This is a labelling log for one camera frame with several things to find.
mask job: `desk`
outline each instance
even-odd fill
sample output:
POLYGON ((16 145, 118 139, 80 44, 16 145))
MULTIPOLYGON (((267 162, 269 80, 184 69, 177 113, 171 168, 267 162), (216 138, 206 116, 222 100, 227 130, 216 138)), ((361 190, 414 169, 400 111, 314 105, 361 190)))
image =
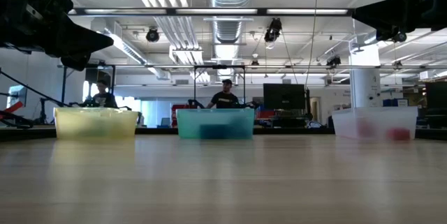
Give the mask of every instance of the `desk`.
POLYGON ((444 223, 447 144, 0 142, 0 223, 444 223))

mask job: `computer monitor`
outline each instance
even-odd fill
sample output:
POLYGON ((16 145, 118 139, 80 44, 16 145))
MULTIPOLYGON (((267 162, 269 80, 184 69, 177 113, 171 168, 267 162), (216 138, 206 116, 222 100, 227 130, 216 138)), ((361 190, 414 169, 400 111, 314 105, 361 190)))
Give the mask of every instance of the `computer monitor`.
POLYGON ((428 109, 447 108, 447 82, 425 84, 428 109))
POLYGON ((264 84, 264 108, 302 110, 306 108, 303 84, 264 84))
POLYGON ((27 106, 27 92, 28 89, 22 85, 9 87, 8 93, 10 96, 6 107, 9 108, 18 102, 22 102, 23 107, 27 106))

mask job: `yellow bin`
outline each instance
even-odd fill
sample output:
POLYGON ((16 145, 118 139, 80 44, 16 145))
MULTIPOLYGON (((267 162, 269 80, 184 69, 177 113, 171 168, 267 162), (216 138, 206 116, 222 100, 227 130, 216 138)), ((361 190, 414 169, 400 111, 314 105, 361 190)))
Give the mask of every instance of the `yellow bin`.
POLYGON ((54 109, 58 139, 135 137, 138 112, 112 108, 54 109))

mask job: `ceiling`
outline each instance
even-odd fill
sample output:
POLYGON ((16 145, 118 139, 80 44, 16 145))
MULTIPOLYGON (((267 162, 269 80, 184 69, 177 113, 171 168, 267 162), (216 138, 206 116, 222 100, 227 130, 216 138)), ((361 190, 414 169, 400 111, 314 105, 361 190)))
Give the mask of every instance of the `ceiling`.
MULTIPOLYGON (((191 7, 207 7, 208 0, 188 0, 191 7)), ((355 8, 382 0, 251 0, 251 7, 261 8, 355 8)), ((74 0, 76 6, 88 8, 141 8, 144 4, 141 0, 74 0)), ((212 57, 212 31, 210 22, 204 17, 193 17, 193 27, 198 42, 203 49, 203 58, 210 61, 212 57)), ((253 21, 245 22, 243 28, 243 46, 240 47, 236 63, 250 64, 254 59, 253 53, 258 54, 260 65, 263 64, 325 64, 330 56, 325 54, 333 50, 331 54, 338 54, 342 58, 342 64, 348 64, 348 43, 344 40, 353 35, 370 33, 373 28, 360 22, 354 22, 350 17, 280 17, 283 26, 283 36, 275 43, 271 50, 265 49, 263 34, 272 17, 253 17, 253 21)), ((153 17, 114 17, 107 18, 108 23, 117 22, 122 25, 123 37, 131 42, 145 54, 151 62, 157 64, 173 64, 168 57, 169 46, 167 38, 161 32, 161 38, 157 43, 148 43, 145 35, 149 27, 156 27, 153 17)), ((410 54, 424 52, 426 49, 447 42, 447 30, 430 33, 429 30, 419 29, 408 35, 410 43, 379 43, 380 61, 382 64, 390 64, 392 61, 410 54)), ((447 50, 440 48, 438 51, 421 56, 404 64, 445 64, 447 50)), ((136 64, 125 54, 110 47, 98 54, 95 58, 105 59, 109 64, 136 64)), ((384 73, 392 73, 393 70, 383 70, 384 73)), ((121 74, 148 74, 145 69, 120 70, 121 74)))

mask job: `box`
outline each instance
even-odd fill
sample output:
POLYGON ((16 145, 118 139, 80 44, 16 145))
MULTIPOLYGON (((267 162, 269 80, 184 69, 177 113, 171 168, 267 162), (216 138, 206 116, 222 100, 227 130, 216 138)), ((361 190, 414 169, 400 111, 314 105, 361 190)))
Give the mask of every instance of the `box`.
POLYGON ((335 134, 366 140, 413 140, 417 107, 371 107, 334 111, 335 134))
POLYGON ((183 109, 177 121, 183 139, 253 138, 253 109, 183 109))
POLYGON ((61 107, 54 109, 58 139, 135 136, 138 112, 112 108, 61 107))

